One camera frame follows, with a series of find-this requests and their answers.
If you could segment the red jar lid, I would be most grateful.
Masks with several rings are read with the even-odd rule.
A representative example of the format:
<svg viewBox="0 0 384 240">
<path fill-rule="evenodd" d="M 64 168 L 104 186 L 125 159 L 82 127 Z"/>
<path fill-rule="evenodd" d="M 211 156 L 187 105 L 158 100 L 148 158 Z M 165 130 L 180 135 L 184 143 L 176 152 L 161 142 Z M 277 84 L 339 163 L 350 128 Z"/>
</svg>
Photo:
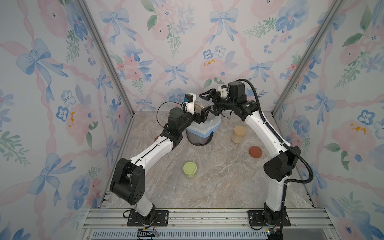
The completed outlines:
<svg viewBox="0 0 384 240">
<path fill-rule="evenodd" d="M 263 155 L 263 150 L 258 146 L 252 146 L 249 148 L 249 154 L 255 159 L 259 159 Z"/>
</svg>

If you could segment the glass jar with rice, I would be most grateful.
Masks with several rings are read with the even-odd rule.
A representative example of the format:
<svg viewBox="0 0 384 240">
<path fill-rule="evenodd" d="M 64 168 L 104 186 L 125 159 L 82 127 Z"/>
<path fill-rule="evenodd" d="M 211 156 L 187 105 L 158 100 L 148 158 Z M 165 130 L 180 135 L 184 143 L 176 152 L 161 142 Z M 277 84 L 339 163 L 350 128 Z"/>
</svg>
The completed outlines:
<svg viewBox="0 0 384 240">
<path fill-rule="evenodd" d="M 207 107 L 207 106 L 211 106 L 210 103 L 208 102 L 203 102 L 203 101 L 196 101 L 195 102 L 195 106 L 194 106 L 194 110 L 196 112 L 200 112 L 200 110 L 203 108 L 203 107 Z"/>
</svg>

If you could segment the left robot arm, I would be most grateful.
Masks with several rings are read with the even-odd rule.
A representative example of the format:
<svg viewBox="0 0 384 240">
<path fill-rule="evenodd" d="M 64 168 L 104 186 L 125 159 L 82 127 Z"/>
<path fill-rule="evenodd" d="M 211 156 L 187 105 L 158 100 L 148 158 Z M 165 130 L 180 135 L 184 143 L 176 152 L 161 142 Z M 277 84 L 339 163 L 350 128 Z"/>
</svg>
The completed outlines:
<svg viewBox="0 0 384 240">
<path fill-rule="evenodd" d="M 185 104 L 184 108 L 171 109 L 168 122 L 152 145 L 133 158 L 121 158 L 117 162 L 110 191 L 128 202 L 141 219 L 152 221 L 156 210 L 155 205 L 145 197 L 146 171 L 179 145 L 183 132 L 192 123 L 204 123 L 211 108 L 207 106 L 195 111 L 194 107 Z"/>
</svg>

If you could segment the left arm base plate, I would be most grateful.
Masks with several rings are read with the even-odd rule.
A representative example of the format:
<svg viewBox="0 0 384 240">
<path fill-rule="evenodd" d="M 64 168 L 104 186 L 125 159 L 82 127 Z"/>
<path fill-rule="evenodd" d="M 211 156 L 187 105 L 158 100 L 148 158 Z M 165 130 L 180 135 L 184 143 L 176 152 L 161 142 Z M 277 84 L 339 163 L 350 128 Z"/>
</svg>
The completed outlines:
<svg viewBox="0 0 384 240">
<path fill-rule="evenodd" d="M 135 210 L 130 210 L 129 215 L 125 216 L 127 219 L 128 227 L 167 227 L 169 221 L 168 210 L 154 210 L 150 212 L 146 217 L 140 215 Z"/>
</svg>

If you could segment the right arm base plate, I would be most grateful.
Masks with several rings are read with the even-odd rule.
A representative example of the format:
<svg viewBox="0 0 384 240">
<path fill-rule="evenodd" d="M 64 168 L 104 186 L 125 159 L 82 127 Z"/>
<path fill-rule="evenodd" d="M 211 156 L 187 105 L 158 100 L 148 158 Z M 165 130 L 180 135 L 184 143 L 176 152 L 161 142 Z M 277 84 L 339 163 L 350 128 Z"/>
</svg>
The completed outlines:
<svg viewBox="0 0 384 240">
<path fill-rule="evenodd" d="M 282 212 L 271 212 L 265 210 L 249 210 L 247 211 L 250 226 L 252 227 L 274 227 L 283 225 L 283 227 L 290 227 L 291 222 L 287 214 L 287 211 L 284 210 L 284 216 L 282 218 Z"/>
</svg>

